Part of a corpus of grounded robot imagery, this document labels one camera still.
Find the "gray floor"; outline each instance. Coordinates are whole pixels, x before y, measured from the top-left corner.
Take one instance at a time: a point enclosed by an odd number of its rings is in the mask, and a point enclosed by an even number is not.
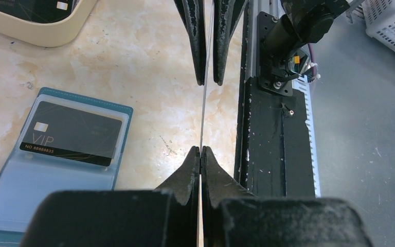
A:
[[[352,203],[375,246],[395,246],[395,53],[343,16],[314,48],[322,196]]]

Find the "card holder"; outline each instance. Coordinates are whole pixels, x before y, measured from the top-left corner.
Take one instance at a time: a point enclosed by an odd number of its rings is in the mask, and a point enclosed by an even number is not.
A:
[[[42,88],[0,172],[0,245],[18,245],[52,192],[113,189],[132,113],[131,107]]]

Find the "perforated basket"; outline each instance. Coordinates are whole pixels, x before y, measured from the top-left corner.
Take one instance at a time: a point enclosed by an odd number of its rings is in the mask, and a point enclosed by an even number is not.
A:
[[[395,52],[395,0],[365,0],[366,33]]]

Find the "screw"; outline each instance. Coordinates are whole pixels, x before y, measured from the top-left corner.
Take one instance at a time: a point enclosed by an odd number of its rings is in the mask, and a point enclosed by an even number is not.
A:
[[[276,89],[279,89],[279,88],[282,86],[282,83],[281,83],[281,82],[275,82],[275,83],[273,84],[273,86],[274,86]]]

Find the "yellow component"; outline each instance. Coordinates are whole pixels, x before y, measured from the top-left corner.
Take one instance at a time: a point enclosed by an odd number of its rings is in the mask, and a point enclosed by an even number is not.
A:
[[[300,56],[295,56],[294,57],[294,63],[299,64],[300,63]]]

